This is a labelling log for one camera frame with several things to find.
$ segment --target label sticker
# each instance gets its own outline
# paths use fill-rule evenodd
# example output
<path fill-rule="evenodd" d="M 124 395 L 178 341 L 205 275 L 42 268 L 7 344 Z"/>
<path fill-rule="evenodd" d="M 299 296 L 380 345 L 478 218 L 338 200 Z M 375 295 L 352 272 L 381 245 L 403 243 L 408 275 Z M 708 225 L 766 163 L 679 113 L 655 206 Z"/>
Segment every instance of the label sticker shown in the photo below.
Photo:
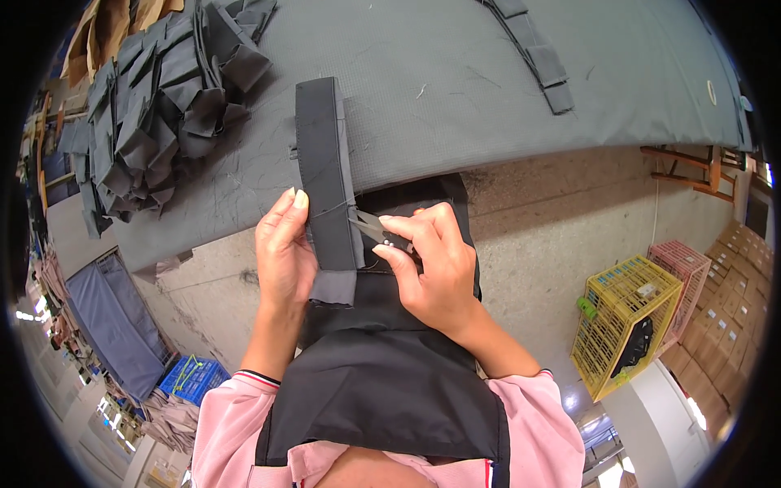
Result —
<path fill-rule="evenodd" d="M 655 291 L 656 291 L 656 287 L 653 285 L 653 283 L 646 283 L 642 287 L 637 289 L 637 293 L 642 295 L 643 298 L 654 293 Z"/>

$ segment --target wooden stool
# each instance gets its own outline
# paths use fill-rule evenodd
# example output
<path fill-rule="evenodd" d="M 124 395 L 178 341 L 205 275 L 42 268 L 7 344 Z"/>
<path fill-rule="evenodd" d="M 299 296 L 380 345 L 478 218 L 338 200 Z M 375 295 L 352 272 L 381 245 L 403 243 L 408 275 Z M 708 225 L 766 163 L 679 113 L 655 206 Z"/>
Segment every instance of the wooden stool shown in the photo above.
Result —
<path fill-rule="evenodd" d="M 746 159 L 739 153 L 730 151 L 728 149 L 720 148 L 718 146 L 708 146 L 708 157 L 699 158 L 684 154 L 682 152 L 670 151 L 669 149 L 655 148 L 652 146 L 641 146 L 640 152 L 651 156 L 660 156 L 662 158 L 672 159 L 672 168 L 669 173 L 651 173 L 651 178 L 655 180 L 667 180 L 675 183 L 681 183 L 692 187 L 694 191 L 713 195 L 714 197 L 721 198 L 735 205 L 735 194 L 737 190 L 737 182 L 735 178 L 722 173 L 722 166 L 728 166 L 729 168 L 736 168 L 744 171 L 746 169 Z M 707 180 L 697 180 L 695 178 L 687 178 L 685 176 L 678 176 L 675 174 L 678 161 L 691 164 L 697 168 L 702 168 L 708 172 Z M 721 180 L 727 180 L 733 186 L 732 194 L 726 194 L 719 191 L 719 183 Z"/>

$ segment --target gray cutting table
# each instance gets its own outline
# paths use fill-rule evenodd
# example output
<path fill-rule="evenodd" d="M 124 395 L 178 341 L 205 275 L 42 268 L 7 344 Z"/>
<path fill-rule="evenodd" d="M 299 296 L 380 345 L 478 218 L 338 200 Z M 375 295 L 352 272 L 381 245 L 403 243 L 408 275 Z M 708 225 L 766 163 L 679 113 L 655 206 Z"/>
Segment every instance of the gray cutting table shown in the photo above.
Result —
<path fill-rule="evenodd" d="M 551 114 L 478 0 L 280 0 L 259 46 L 274 67 L 259 83 L 251 120 L 160 216 L 114 224 L 127 268 L 260 220 L 297 180 L 288 151 L 294 87 L 317 77 L 337 77 L 346 98 L 357 192 L 602 145 L 751 148 L 734 69 L 686 0 L 526 5 L 569 75 L 571 112 Z"/>

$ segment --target white cable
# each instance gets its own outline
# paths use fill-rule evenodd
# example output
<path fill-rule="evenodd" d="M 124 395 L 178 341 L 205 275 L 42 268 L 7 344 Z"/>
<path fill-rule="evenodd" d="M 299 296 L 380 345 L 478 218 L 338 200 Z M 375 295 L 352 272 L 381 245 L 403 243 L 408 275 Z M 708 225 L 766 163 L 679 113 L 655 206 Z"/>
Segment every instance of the white cable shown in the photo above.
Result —
<path fill-rule="evenodd" d="M 656 161 L 656 173 L 659 173 L 659 158 L 654 158 Z M 654 206 L 654 232 L 651 235 L 651 245 L 654 245 L 656 241 L 656 219 L 659 215 L 659 180 L 654 179 L 656 182 L 656 205 Z"/>

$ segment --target factory floor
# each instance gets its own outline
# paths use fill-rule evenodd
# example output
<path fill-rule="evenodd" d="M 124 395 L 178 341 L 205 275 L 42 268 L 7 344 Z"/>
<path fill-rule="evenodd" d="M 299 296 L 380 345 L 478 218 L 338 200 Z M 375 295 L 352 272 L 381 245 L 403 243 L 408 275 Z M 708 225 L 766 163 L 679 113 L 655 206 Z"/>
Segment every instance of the factory floor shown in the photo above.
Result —
<path fill-rule="evenodd" d="M 742 198 L 736 213 L 726 201 L 652 180 L 656 164 L 638 148 L 595 148 L 462 174 L 483 303 L 553 371 L 576 422 L 592 405 L 569 359 L 580 313 L 575 302 L 587 277 L 646 255 L 651 243 L 677 239 L 705 251 L 733 214 L 745 213 Z M 739 193 L 747 187 L 739 185 Z M 182 354 L 238 367 L 259 302 L 253 232 L 194 249 L 155 285 L 137 280 Z"/>

